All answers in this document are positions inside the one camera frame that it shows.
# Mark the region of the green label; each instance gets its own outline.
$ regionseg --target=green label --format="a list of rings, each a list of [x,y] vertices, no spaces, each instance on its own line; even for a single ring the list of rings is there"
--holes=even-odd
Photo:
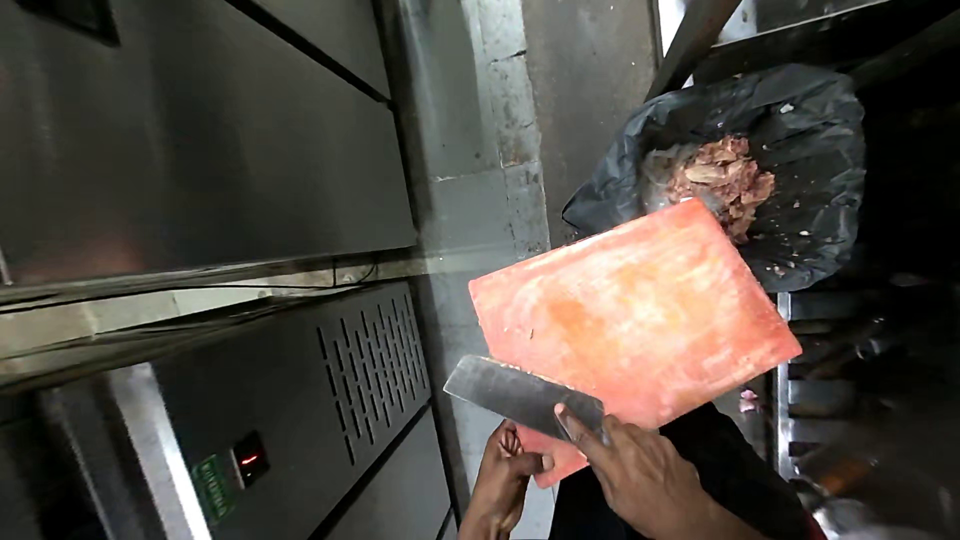
[[[234,500],[217,455],[214,454],[196,465],[191,476],[200,503],[204,507],[206,520],[211,524],[218,523],[233,509]]]

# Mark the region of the food waste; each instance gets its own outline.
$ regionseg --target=food waste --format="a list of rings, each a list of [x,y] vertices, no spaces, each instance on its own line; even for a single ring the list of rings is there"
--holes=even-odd
[[[747,155],[750,142],[727,135],[704,144],[689,158],[673,164],[665,196],[672,204],[690,197],[712,207],[733,242],[747,242],[747,230],[756,220],[756,207],[774,191],[776,177],[761,172]]]

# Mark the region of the cleaver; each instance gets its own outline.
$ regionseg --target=cleaver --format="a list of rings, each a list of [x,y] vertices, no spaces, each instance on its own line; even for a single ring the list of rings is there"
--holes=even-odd
[[[603,402],[491,358],[461,358],[446,380],[444,392],[569,442],[570,437],[553,413],[554,405],[564,404],[588,430],[604,440]]]

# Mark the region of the trash bag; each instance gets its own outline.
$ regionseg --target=trash bag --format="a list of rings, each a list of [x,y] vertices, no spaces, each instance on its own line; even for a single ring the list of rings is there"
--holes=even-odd
[[[740,254],[768,292],[807,288],[850,259],[866,174],[862,119],[852,80],[808,65],[663,94],[630,117],[564,221],[596,234],[644,215],[651,189],[637,173],[648,152],[746,136],[777,183]]]

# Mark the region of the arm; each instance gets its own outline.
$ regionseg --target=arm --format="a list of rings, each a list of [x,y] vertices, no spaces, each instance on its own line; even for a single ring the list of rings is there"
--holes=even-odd
[[[553,458],[529,454],[520,446],[516,426],[504,420],[487,440],[480,473],[459,540],[507,540],[520,521],[530,476],[553,468]]]
[[[704,491],[696,468],[667,438],[608,415],[604,445],[563,405],[556,412],[607,504],[637,532],[656,540],[766,540]]]

